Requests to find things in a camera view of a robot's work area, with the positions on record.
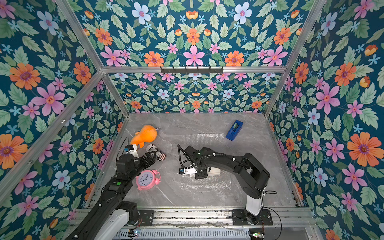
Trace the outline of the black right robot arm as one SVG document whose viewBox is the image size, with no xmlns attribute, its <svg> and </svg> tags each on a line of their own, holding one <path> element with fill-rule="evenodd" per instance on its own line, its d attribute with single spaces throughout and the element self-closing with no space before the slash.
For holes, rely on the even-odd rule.
<svg viewBox="0 0 384 240">
<path fill-rule="evenodd" d="M 196 150 L 188 146 L 184 150 L 178 145 L 178 155 L 180 170 L 183 171 L 180 174 L 185 175 L 187 169 L 193 169 L 196 180 L 206 179 L 213 168 L 235 176 L 247 195 L 246 214 L 257 217 L 261 213 L 265 188 L 271 175 L 252 154 L 233 156 L 206 147 Z"/>
</svg>

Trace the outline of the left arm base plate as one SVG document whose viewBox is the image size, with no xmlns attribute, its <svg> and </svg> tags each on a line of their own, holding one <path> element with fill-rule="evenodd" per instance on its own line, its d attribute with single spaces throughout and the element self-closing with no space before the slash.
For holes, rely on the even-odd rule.
<svg viewBox="0 0 384 240">
<path fill-rule="evenodd" d="M 153 210 L 138 210 L 132 217 L 134 227 L 149 227 L 152 226 L 154 220 Z"/>
</svg>

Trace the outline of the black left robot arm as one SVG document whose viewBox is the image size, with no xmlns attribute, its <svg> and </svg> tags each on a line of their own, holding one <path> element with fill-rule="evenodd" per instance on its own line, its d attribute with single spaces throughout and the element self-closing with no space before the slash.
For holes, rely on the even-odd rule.
<svg viewBox="0 0 384 240">
<path fill-rule="evenodd" d="M 117 170 L 104 186 L 101 196 L 88 215 L 67 237 L 68 240 L 111 240 L 128 224 L 139 220 L 137 204 L 124 201 L 136 177 L 156 162 L 152 151 L 142 157 L 124 154 L 117 160 Z"/>
</svg>

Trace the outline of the white ribbed ceramic vase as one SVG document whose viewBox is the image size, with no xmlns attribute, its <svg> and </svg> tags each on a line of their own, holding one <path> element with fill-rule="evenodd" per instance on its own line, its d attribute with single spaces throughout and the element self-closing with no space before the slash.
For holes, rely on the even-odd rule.
<svg viewBox="0 0 384 240">
<path fill-rule="evenodd" d="M 218 168 L 209 168 L 207 171 L 208 177 L 218 176 L 221 174 L 221 170 Z"/>
</svg>

